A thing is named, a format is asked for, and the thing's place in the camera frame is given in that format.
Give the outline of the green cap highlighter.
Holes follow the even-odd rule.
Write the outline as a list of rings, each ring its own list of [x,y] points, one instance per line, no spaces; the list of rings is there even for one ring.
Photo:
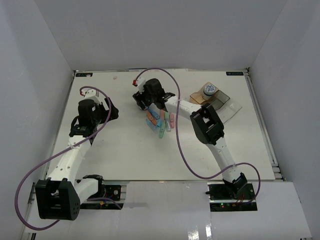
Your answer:
[[[164,120],[165,120],[165,129],[167,132],[171,131],[171,121],[170,121],[170,114],[165,111],[164,112]]]

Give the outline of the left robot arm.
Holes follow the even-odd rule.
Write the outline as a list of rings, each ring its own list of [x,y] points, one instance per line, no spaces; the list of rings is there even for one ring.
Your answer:
[[[78,217],[81,204],[93,197],[105,196],[101,175],[92,174],[76,181],[86,152],[96,137],[99,125],[115,120],[119,110],[107,97],[105,103],[84,99],[78,103],[78,115],[71,122],[68,148],[54,170],[35,186],[38,214],[41,219],[70,220]]]

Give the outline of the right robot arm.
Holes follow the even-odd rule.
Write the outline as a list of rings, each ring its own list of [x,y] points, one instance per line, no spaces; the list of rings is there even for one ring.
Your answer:
[[[160,81],[156,78],[145,80],[142,77],[134,80],[133,86],[138,92],[133,95],[137,105],[146,110],[154,104],[166,113],[173,113],[175,117],[183,117],[191,121],[195,136],[211,151],[222,172],[226,195],[236,200],[244,193],[247,179],[236,163],[225,141],[224,124],[219,118],[214,107],[194,104],[180,100],[175,94],[165,92]]]

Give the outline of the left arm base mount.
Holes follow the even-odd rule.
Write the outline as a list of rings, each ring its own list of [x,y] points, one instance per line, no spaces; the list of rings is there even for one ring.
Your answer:
[[[87,201],[80,208],[82,210],[120,210],[123,207],[124,199],[122,198],[121,185],[102,185],[102,189],[104,190],[102,197],[114,200],[119,207],[110,200],[98,200]]]

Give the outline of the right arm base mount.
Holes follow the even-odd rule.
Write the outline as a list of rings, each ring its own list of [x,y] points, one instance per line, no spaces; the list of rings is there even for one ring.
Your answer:
[[[208,190],[205,192],[209,198],[211,212],[256,212],[258,206],[252,183],[248,183],[238,195],[233,195],[222,183],[208,184]]]

